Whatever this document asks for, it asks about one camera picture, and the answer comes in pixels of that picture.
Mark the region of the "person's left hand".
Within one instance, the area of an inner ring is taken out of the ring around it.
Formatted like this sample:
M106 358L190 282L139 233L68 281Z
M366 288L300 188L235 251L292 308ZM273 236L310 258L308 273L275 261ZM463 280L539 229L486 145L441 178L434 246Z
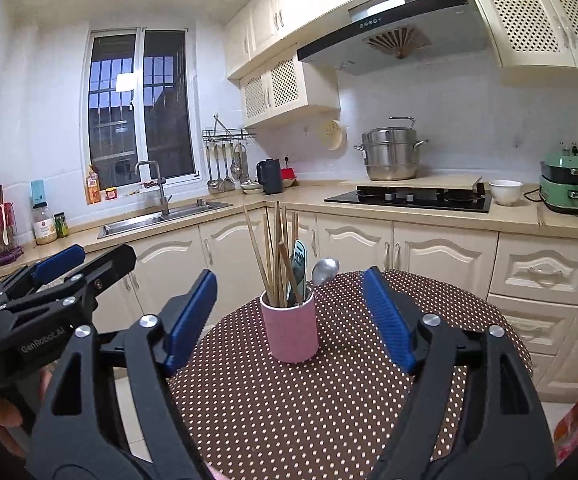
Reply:
M22 415L8 400L0 399L0 444L16 458L25 458L27 452L10 434L11 428L22 426Z

